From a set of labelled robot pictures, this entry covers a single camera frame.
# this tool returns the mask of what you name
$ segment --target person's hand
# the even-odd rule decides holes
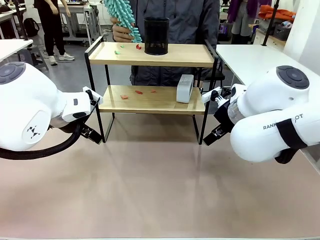
[[[52,11],[53,15],[58,15],[59,14],[58,8],[55,5],[52,4],[50,6],[50,8],[51,8],[51,11]]]
[[[65,13],[66,13],[66,15],[67,15],[69,18],[71,18],[71,13],[70,13],[69,9],[66,9],[66,10],[65,10]]]
[[[115,17],[111,17],[110,20],[113,23],[113,39],[118,43],[131,43],[134,39],[133,36],[129,35],[131,30],[123,26],[117,26],[116,24],[120,22]]]

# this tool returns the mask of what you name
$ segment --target wooden shelf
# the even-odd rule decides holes
[[[127,95],[128,99],[123,100],[121,95]],[[177,102],[176,98],[176,87],[110,85],[99,109],[102,113],[205,114],[205,105],[199,88],[193,88],[189,104]]]
[[[140,43],[101,42],[89,56],[91,64],[99,65],[133,65],[161,67],[198,67],[212,68],[214,59],[205,45],[169,44],[166,55],[154,56],[145,53],[145,44]]]

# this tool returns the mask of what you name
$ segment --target gray jacket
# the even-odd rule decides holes
[[[146,17],[169,18],[170,44],[204,44],[208,39],[216,49],[220,0],[130,0],[141,38],[145,38]],[[202,71],[204,79],[210,69]],[[131,83],[144,86],[177,86],[190,67],[132,66]]]

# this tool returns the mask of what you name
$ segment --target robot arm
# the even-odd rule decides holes
[[[319,143],[320,113],[309,101],[309,80],[300,70],[279,66],[248,88],[235,84],[231,99],[218,102],[214,114],[221,123],[204,139],[207,145],[231,133],[235,153],[250,162],[275,158],[288,163],[302,148]]]
[[[79,136],[89,130],[94,133],[93,140],[99,143],[101,136],[97,137],[98,134],[84,123],[92,112],[92,105],[102,100],[87,87],[83,92],[61,92],[30,64],[7,63],[0,67],[0,148],[5,149],[7,155],[10,151],[25,151],[36,145],[49,127],[68,128]]]

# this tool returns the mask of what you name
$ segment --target white box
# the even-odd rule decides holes
[[[183,74],[176,88],[176,101],[178,103],[188,104],[194,88],[194,76],[191,74]]]

